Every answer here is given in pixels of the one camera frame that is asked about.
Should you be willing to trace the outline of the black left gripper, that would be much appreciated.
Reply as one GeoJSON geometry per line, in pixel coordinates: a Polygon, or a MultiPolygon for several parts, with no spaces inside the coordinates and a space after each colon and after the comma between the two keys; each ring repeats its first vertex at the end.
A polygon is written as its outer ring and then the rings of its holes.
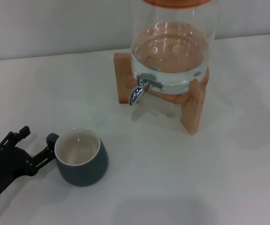
{"type": "Polygon", "coordinates": [[[31,157],[25,150],[15,147],[30,135],[24,126],[18,133],[9,132],[0,143],[0,194],[17,178],[34,176],[46,164],[55,159],[54,148],[46,147],[31,157]]]}

